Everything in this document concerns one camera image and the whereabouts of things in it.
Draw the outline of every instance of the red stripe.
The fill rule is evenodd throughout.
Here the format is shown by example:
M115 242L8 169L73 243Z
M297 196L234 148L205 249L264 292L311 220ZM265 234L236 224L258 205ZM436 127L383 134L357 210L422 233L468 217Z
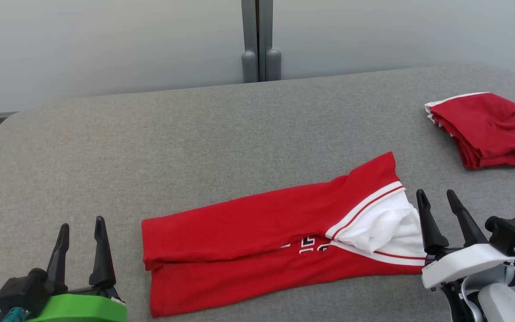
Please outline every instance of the red stripe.
M337 236L337 234L338 234L338 233L339 233L343 228L345 228L345 227L349 226L349 225L351 224L351 222L353 222L353 220L355 220L355 218L357 218L357 216L359 216L359 214L360 214L361 212L363 212L363 210L365 210L365 208L367 208L368 206L370 206L370 205L371 205L372 203L374 203L375 201L377 201L377 200L379 200L379 199L383 198L385 195L388 195L388 194L390 194L391 192L393 192L393 191L395 191L395 190L399 190L400 188L404 188L404 187L403 187L403 186L396 187L396 188L392 189L391 191L385 192L384 194L382 194L382 195L380 195L380 196L376 197L375 199L371 200L368 204L366 204L363 208L361 208L361 210L359 210L359 212L357 212L357 213L355 214L355 216L354 216L354 217L353 217L353 218L352 218L352 219L351 219L351 220L350 220L350 221L349 221L345 226L343 226L343 227L341 227L341 228L337 229L337 231L335 232L335 234L333 234L333 236L331 236L331 239L332 239L332 240L334 240L334 239L335 239L335 236Z
M374 251L374 253L386 255L389 257L404 258L404 259L422 259L422 260L426 259L426 257L411 257L411 256L393 255L393 254L383 253L382 251L378 251L378 250Z

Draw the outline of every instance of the red jersey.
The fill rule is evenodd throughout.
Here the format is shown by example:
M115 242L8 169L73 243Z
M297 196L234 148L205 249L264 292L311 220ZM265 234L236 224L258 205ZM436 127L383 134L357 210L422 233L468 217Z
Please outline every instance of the red jersey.
M417 210L386 153L330 182L144 220L154 318L366 275L419 274Z

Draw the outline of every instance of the white partition panel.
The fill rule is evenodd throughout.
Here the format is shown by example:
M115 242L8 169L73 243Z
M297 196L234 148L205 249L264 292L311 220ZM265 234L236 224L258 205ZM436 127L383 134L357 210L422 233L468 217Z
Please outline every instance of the white partition panel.
M243 82L240 0L0 0L0 113Z
M274 0L282 79L446 63L515 72L515 0Z

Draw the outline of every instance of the red garment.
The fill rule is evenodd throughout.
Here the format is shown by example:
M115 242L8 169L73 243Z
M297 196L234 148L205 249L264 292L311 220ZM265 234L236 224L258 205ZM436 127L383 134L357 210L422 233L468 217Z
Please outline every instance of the red garment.
M392 153L338 177L144 220L154 318L363 275L419 274Z
M515 166L515 103L472 93L425 104L429 118L452 135L467 169Z

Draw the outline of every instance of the green robot arm part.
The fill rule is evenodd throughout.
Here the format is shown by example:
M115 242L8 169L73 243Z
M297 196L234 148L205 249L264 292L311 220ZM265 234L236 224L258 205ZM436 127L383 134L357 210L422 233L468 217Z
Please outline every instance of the green robot arm part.
M118 297L104 218L94 229L97 241L89 287L65 285L69 225L63 224L47 271L35 268L25 277L9 279L0 290L0 322L127 322L127 307Z

